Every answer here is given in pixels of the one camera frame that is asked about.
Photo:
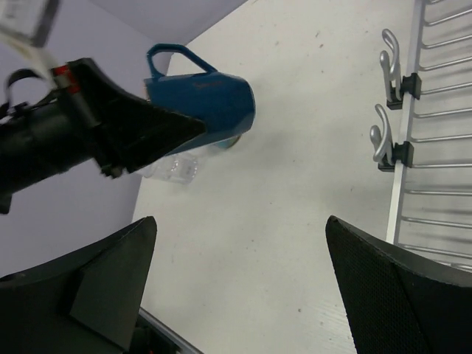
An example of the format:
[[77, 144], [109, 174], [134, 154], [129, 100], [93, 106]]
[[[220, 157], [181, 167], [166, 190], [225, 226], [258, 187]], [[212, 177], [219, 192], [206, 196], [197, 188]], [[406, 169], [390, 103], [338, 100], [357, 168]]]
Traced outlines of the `clear faceted glass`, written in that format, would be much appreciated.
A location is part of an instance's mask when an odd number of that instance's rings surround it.
[[191, 153], [165, 156], [137, 170], [135, 174], [143, 178], [189, 184], [198, 172], [198, 159]]

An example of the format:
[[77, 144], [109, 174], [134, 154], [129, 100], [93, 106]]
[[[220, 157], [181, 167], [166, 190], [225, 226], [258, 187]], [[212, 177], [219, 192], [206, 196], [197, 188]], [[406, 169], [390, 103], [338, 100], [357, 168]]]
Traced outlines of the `light blue butterfly mug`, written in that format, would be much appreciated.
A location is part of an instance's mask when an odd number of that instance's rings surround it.
[[233, 136], [232, 138], [225, 139], [219, 142], [212, 144], [213, 148], [220, 150], [228, 150], [239, 142], [241, 135]]

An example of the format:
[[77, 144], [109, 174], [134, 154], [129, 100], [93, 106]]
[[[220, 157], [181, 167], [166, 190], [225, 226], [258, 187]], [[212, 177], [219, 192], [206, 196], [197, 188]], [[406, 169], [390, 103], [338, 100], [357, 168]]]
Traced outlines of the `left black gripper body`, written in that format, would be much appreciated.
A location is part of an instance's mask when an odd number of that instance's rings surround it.
[[44, 179], [65, 173], [93, 158], [83, 114], [70, 90], [56, 88], [30, 105], [13, 104], [12, 85], [38, 79], [18, 69], [6, 79], [1, 105], [1, 213], [10, 211], [13, 195]]

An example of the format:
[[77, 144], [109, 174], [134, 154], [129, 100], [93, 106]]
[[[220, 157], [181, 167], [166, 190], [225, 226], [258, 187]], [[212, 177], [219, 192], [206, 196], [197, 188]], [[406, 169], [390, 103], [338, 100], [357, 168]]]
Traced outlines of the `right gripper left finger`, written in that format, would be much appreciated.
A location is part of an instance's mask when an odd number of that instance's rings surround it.
[[128, 351], [157, 234], [142, 218], [47, 263], [1, 278], [2, 353]]

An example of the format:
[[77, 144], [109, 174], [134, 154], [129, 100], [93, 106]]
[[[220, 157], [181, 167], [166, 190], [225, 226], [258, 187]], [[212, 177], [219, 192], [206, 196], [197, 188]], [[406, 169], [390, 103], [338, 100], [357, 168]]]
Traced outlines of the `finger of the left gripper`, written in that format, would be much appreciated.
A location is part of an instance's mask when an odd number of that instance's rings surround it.
[[71, 61], [69, 77], [92, 156], [106, 176], [140, 170], [206, 132], [203, 121], [127, 92], [91, 58]]

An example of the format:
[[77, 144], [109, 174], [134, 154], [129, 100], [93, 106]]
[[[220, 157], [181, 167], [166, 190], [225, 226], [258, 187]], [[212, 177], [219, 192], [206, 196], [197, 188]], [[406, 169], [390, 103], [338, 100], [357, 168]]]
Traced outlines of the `dark blue faceted mug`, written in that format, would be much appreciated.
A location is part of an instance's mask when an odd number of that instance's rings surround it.
[[[153, 63], [159, 53], [179, 53], [200, 69], [197, 74], [168, 76]], [[181, 44], [156, 44], [146, 54], [151, 77], [145, 80], [149, 101], [156, 106], [194, 117], [206, 126], [206, 133], [173, 149], [169, 155], [219, 145], [241, 136], [253, 125], [256, 108], [249, 83], [241, 77], [219, 72]]]

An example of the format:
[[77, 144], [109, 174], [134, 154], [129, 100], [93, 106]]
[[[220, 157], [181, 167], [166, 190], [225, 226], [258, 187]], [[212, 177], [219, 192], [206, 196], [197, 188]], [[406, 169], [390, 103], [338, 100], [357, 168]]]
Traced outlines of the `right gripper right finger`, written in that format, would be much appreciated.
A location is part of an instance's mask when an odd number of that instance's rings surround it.
[[325, 234], [357, 353], [471, 352], [471, 273], [334, 215]]

